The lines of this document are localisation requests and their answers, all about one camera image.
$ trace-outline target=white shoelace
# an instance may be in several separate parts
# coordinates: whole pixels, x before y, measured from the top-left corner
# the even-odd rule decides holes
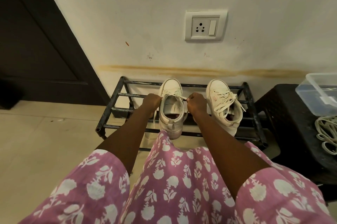
[[[227,109],[227,113],[224,115],[224,117],[226,117],[226,116],[228,115],[228,113],[229,113],[229,108],[230,108],[230,106],[231,106],[235,101],[238,102],[238,104],[240,105],[240,107],[242,108],[243,111],[246,111],[246,110],[242,107],[241,103],[239,103],[239,101],[237,100],[236,94],[234,94],[233,92],[229,91],[229,92],[227,92],[227,93],[224,94],[224,93],[221,93],[221,92],[217,91],[217,89],[214,89],[213,91],[214,91],[214,93],[216,93],[217,95],[220,96],[219,99],[221,100],[221,103],[220,103],[218,106],[216,106],[216,107],[214,108],[214,111],[215,111],[216,113],[221,113],[221,112],[223,112],[225,109]]]
[[[168,96],[172,95],[172,96],[178,97],[178,98],[180,98],[182,100],[186,100],[187,99],[186,97],[180,96],[177,93],[179,93],[179,90],[175,91],[174,94],[168,92],[167,90],[163,90],[162,95],[166,95],[167,94]],[[155,110],[154,115],[153,115],[153,123],[155,123],[156,115],[157,115],[157,110]],[[187,115],[188,115],[188,111],[186,112],[186,115],[184,116],[183,122],[186,120]]]
[[[323,141],[322,148],[331,155],[337,155],[337,116],[319,117],[315,121],[315,127],[318,132],[316,137]],[[335,151],[328,149],[326,147],[327,143],[335,146]]]

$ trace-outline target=pink dress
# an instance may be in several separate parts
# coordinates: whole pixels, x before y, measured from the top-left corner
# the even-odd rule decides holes
[[[314,183],[246,146],[271,167],[251,175],[236,201],[207,148],[179,150],[160,132],[130,194],[120,160],[95,150],[20,223],[335,223]]]

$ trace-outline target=black metal shoe rack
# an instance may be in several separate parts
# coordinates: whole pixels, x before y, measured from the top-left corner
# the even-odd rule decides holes
[[[135,110],[132,98],[133,97],[145,98],[145,96],[146,96],[146,95],[142,95],[142,94],[130,94],[128,84],[153,85],[153,86],[161,86],[162,85],[162,83],[159,83],[159,82],[130,81],[130,80],[127,80],[127,78],[124,77],[124,76],[120,77],[120,79],[117,83],[117,86],[114,90],[114,93],[111,96],[110,102],[108,103],[107,107],[105,108],[105,110],[103,112],[103,115],[102,115],[101,119],[99,120],[99,123],[96,127],[97,134],[103,139],[107,138],[105,136],[105,129],[106,128],[108,128],[108,129],[118,129],[118,128],[120,128],[120,126],[107,124],[107,121],[108,121],[111,113],[113,113],[113,115],[115,117],[125,117],[126,121],[127,121]],[[126,94],[121,93],[121,90],[122,90],[123,86],[125,87]],[[206,88],[207,87],[207,85],[199,85],[199,84],[181,84],[181,86],[182,87],[194,87],[194,88]],[[267,144],[267,141],[266,141],[266,137],[263,133],[263,129],[262,129],[262,126],[261,126],[259,116],[257,115],[257,111],[256,111],[256,108],[255,108],[255,105],[254,105],[254,99],[253,99],[253,96],[252,96],[251,91],[249,89],[249,85],[247,84],[247,82],[243,82],[243,84],[241,86],[229,86],[229,88],[234,92],[236,91],[236,94],[238,95],[238,97],[240,96],[241,93],[244,94],[245,100],[239,100],[239,102],[241,104],[246,104],[247,110],[246,110],[246,112],[244,112],[244,117],[242,119],[242,122],[240,123],[240,127],[244,127],[244,126],[253,127],[254,130],[255,130],[255,135],[256,135],[253,138],[237,137],[237,136],[235,136],[235,138],[238,139],[238,140],[242,140],[242,141],[250,141],[250,142],[254,143],[255,145],[257,145],[261,150],[267,148],[268,144]],[[115,107],[115,104],[116,104],[119,96],[126,96],[126,97],[129,98],[129,100],[130,100],[129,105],[130,106],[129,106],[128,109]],[[185,120],[184,124],[194,124],[194,125],[196,125],[196,123],[194,122],[191,114],[189,113],[188,115],[189,116]],[[160,132],[160,130],[159,129],[146,128],[145,132],[158,133],[158,132]],[[201,133],[194,133],[194,132],[182,132],[181,135],[202,137]],[[139,148],[139,150],[150,151],[151,149]]]

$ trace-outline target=white wall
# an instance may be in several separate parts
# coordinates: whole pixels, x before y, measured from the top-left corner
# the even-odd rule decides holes
[[[337,0],[55,1],[109,94],[122,75],[182,83],[220,77],[247,81],[258,99],[306,73],[337,71]],[[208,9],[229,10],[224,40],[186,43],[185,11]]]

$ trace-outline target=floor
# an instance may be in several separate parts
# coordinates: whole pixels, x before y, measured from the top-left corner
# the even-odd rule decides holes
[[[0,223],[17,223],[50,195],[62,178],[101,142],[95,132],[105,107],[46,102],[19,102],[0,110]],[[108,124],[122,125],[110,118]],[[185,131],[197,132],[196,127]],[[146,133],[142,147],[151,147],[156,134]],[[203,138],[182,136],[173,141],[181,149],[204,146]],[[265,153],[279,153],[275,141]],[[130,184],[136,182],[148,152],[137,156]],[[337,203],[329,205],[337,220]]]

